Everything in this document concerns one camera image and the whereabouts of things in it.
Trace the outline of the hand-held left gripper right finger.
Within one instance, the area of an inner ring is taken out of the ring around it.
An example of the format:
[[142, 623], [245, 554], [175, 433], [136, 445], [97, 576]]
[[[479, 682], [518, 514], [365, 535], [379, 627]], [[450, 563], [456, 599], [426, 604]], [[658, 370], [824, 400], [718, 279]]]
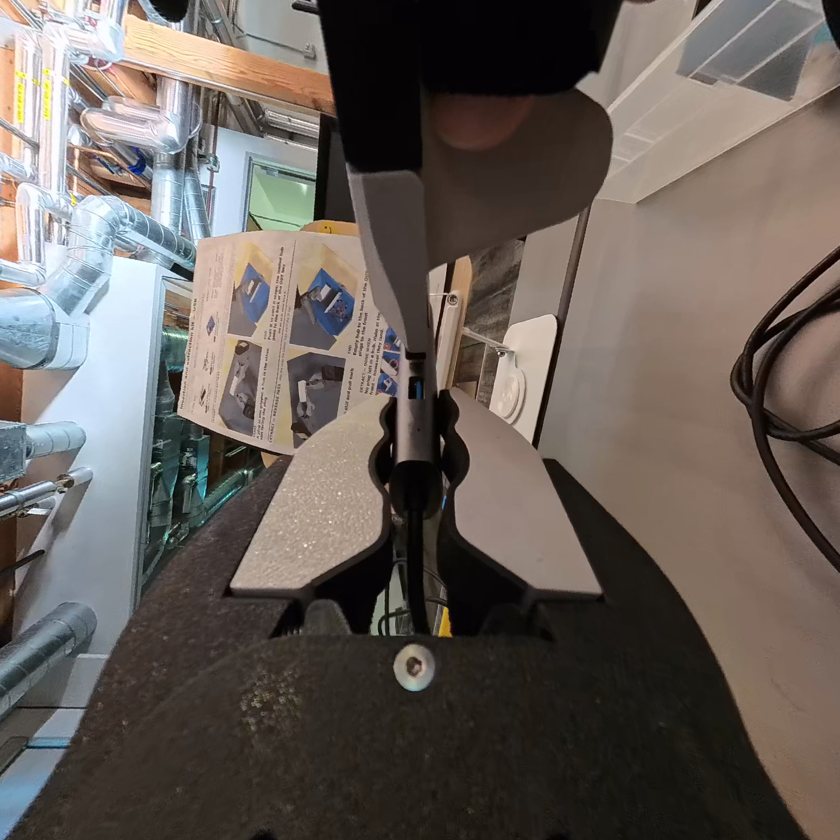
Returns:
[[538, 451], [458, 389], [442, 392], [438, 405], [448, 487], [437, 572], [452, 630], [480, 631], [497, 613], [527, 624], [540, 604], [601, 599]]

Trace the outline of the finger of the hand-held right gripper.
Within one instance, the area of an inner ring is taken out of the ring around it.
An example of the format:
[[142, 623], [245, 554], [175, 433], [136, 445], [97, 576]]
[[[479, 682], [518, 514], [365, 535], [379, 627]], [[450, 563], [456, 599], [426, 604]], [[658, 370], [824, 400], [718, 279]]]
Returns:
[[611, 161], [604, 108], [577, 89], [538, 98], [504, 143], [465, 151], [441, 140], [423, 104], [429, 268], [530, 235], [592, 203]]
[[424, 186], [413, 171], [346, 165], [374, 304], [410, 354], [434, 359]]

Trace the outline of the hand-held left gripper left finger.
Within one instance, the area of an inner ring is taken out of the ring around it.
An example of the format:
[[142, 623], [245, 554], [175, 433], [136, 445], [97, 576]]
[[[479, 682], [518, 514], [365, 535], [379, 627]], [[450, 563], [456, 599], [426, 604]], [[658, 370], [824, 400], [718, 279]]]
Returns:
[[336, 602], [369, 631], [392, 570], [389, 466], [394, 400], [370, 397], [318, 430], [293, 456], [229, 584], [232, 595], [308, 607]]

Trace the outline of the grey metal USB hub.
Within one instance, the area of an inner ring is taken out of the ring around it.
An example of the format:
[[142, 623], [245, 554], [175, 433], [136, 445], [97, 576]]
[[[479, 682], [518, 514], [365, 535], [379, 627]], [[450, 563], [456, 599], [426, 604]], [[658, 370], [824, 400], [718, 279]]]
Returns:
[[393, 423], [389, 493], [394, 512], [429, 519], [448, 491], [442, 457], [445, 404], [440, 401], [434, 357], [403, 350]]

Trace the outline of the clear plastic bin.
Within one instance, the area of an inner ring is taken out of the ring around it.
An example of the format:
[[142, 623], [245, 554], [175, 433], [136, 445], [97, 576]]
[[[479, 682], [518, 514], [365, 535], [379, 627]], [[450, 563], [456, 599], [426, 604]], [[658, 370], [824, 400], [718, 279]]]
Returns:
[[838, 89], [838, 2], [709, 2], [609, 105], [598, 198], [636, 204]]

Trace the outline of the thin black cable small plug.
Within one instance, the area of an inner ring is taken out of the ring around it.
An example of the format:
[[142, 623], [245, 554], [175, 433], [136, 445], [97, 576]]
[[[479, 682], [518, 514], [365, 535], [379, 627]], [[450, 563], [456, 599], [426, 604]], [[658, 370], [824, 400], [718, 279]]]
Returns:
[[[826, 274], [838, 266], [838, 248], [796, 281], [782, 298], [762, 316], [751, 331], [733, 363], [729, 389], [746, 412], [757, 456], [768, 481], [797, 528], [824, 560], [838, 571], [838, 546], [814, 521], [805, 504], [787, 479], [774, 451], [774, 442], [795, 446], [826, 463], [838, 466], [838, 420], [816, 426], [812, 415], [828, 406], [827, 360], [804, 366], [799, 371], [791, 361], [802, 335], [813, 333], [818, 322], [838, 318], [838, 279], [820, 297], [795, 308], [794, 304]], [[563, 592], [563, 599], [590, 598], [581, 586], [572, 585], [573, 563], [592, 572], [598, 585], [608, 588], [621, 560], [634, 546], [630, 535], [594, 499], [576, 485], [551, 458], [539, 462], [537, 478], [552, 482], [550, 490], [539, 490], [537, 501], [551, 502], [557, 512], [540, 513], [539, 525], [563, 525], [569, 534], [549, 536], [547, 549], [537, 548], [536, 526], [526, 526], [523, 537], [513, 540], [512, 561], [491, 560], [477, 546], [463, 540], [455, 528], [455, 488], [448, 490], [439, 548], [443, 560], [459, 574], [479, 579], [504, 580], [505, 586], [522, 589], [518, 581], [525, 560], [547, 560], [539, 571], [559, 572], [558, 584], [547, 584], [547, 591]]]

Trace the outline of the instruction poster board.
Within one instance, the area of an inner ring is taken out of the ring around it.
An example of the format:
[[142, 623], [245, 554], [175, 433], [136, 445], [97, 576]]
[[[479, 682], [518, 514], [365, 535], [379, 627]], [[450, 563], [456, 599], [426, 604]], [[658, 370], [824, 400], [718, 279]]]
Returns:
[[402, 343], [357, 236], [267, 230], [197, 243], [177, 412], [293, 455], [374, 396], [397, 397]]

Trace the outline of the silver ventilation duct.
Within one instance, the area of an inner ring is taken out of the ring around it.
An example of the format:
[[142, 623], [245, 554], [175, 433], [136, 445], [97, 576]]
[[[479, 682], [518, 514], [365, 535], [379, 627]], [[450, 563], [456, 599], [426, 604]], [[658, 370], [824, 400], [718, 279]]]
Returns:
[[2, 421], [1, 483], [23, 476], [32, 459], [79, 450], [86, 441], [85, 430], [73, 422], [26, 424]]
[[3, 289], [1, 359], [19, 370], [72, 371], [88, 355], [86, 311], [112, 272], [118, 239], [192, 270], [196, 246], [116, 196], [87, 196], [71, 212], [68, 247], [36, 288]]

